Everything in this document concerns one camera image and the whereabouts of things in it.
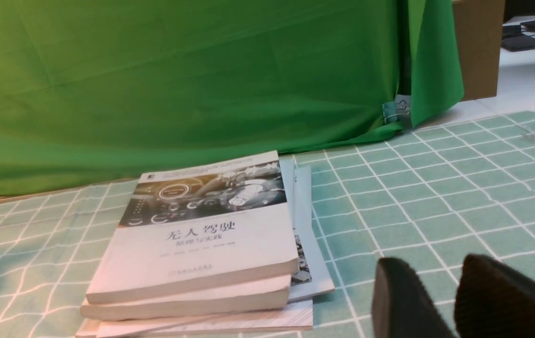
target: cover image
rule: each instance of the cover image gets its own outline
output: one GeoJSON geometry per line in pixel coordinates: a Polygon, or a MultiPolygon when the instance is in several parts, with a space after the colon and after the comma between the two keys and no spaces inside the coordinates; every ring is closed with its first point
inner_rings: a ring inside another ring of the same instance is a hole
{"type": "MultiPolygon", "coordinates": [[[[253,165],[232,163],[224,169],[186,177],[173,172],[144,175],[119,225],[172,224],[287,201],[277,160],[253,165]]],[[[209,232],[226,231],[229,226],[220,224],[209,232]]]]}

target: white book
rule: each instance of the white book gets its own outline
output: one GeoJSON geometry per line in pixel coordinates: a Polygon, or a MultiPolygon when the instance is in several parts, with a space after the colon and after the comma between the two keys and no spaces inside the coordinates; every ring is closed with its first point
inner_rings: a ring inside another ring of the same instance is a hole
{"type": "Polygon", "coordinates": [[[123,321],[283,308],[288,303],[290,280],[290,275],[284,275],[177,295],[111,304],[90,304],[84,301],[80,313],[82,317],[89,319],[123,321]]]}
{"type": "Polygon", "coordinates": [[[203,320],[157,318],[141,321],[100,322],[86,320],[76,338],[166,337],[179,334],[268,332],[313,329],[313,301],[291,302],[285,308],[228,315],[203,320]],[[90,336],[96,329],[96,335],[90,336]]]}
{"type": "Polygon", "coordinates": [[[307,300],[290,303],[283,310],[237,313],[198,323],[145,332],[139,334],[139,336],[168,337],[180,334],[204,334],[209,332],[211,334],[224,334],[311,329],[313,329],[313,300],[307,300]]]}
{"type": "MultiPolygon", "coordinates": [[[[310,168],[309,167],[303,167],[301,169],[295,169],[293,173],[293,166],[288,161],[280,161],[281,168],[282,168],[282,175],[284,176],[284,182],[286,186],[289,186],[289,184],[293,184],[293,189],[287,189],[287,195],[289,196],[289,199],[293,201],[291,203],[291,213],[295,214],[294,217],[295,221],[295,233],[297,233],[300,237],[300,242],[302,243],[302,248],[300,252],[300,261],[303,260],[303,252],[306,259],[306,262],[308,264],[308,267],[310,267],[310,278],[307,278],[306,280],[299,279],[299,282],[295,283],[293,282],[293,286],[291,287],[291,293],[290,293],[290,299],[291,302],[295,300],[293,298],[293,295],[296,295],[299,299],[303,298],[310,298],[314,295],[318,295],[321,293],[329,292],[334,290],[334,284],[332,282],[332,279],[330,278],[329,272],[327,270],[326,264],[323,260],[323,257],[321,255],[321,251],[319,250],[319,246],[317,245],[317,241],[315,239],[315,235],[311,228],[311,183],[310,183],[310,168]]],[[[281,314],[281,316],[286,317],[288,316],[285,312],[286,310],[283,310],[284,313],[281,314]]],[[[218,322],[220,318],[222,318],[224,315],[217,315],[212,317],[213,324],[216,325],[215,322],[218,322]]],[[[177,327],[179,325],[174,325],[174,321],[180,320],[180,321],[188,321],[189,323],[198,323],[201,325],[203,321],[207,319],[206,316],[203,317],[187,317],[187,318],[156,318],[156,319],[150,319],[150,320],[134,320],[134,321],[122,321],[122,322],[101,322],[100,321],[91,321],[86,320],[85,323],[82,325],[82,328],[86,326],[94,326],[96,327],[96,330],[100,325],[103,327],[103,333],[102,337],[116,337],[116,336],[128,336],[132,334],[141,334],[142,332],[149,332],[153,330],[158,330],[158,328],[166,329],[168,327],[173,327],[174,330],[171,332],[171,334],[175,334],[175,332],[179,332],[179,334],[190,334],[188,331],[183,331],[182,328],[179,328],[179,331],[176,331],[175,329],[178,329],[177,327]]],[[[233,321],[230,321],[227,323],[228,327],[231,328],[231,331],[239,332],[233,328],[234,326],[233,321]]],[[[303,330],[303,325],[300,325],[299,327],[287,327],[286,329],[284,327],[257,327],[257,328],[251,328],[250,326],[246,325],[240,328],[240,330],[246,330],[246,331],[282,331],[282,330],[303,330]]],[[[206,329],[207,331],[203,331],[205,333],[213,333],[214,331],[211,331],[209,329],[206,329]]],[[[79,334],[84,334],[84,330],[80,330],[79,334]]]]}
{"type": "Polygon", "coordinates": [[[297,271],[278,153],[268,152],[142,175],[86,297],[128,302],[297,271]]]}

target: binder clip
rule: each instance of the binder clip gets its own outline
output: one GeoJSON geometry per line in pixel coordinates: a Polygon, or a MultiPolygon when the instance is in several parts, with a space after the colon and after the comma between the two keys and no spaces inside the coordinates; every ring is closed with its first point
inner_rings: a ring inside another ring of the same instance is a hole
{"type": "Polygon", "coordinates": [[[400,122],[404,129],[411,128],[411,109],[405,100],[386,102],[382,105],[384,124],[400,122]]]}

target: book cover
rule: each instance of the book cover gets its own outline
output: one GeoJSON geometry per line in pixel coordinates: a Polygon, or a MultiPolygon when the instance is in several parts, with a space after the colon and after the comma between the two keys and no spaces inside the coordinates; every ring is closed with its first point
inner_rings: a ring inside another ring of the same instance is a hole
{"type": "Polygon", "coordinates": [[[268,152],[142,175],[86,297],[134,301],[297,271],[278,153],[268,152]]]}

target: book title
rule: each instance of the book title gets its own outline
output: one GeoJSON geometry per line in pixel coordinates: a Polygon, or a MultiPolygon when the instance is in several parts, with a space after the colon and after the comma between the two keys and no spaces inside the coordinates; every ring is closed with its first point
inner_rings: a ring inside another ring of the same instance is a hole
{"type": "Polygon", "coordinates": [[[236,223],[229,221],[221,224],[205,225],[203,229],[190,228],[188,231],[175,230],[167,240],[174,240],[175,246],[189,246],[194,243],[212,242],[222,239],[222,233],[235,230],[236,223]]]}

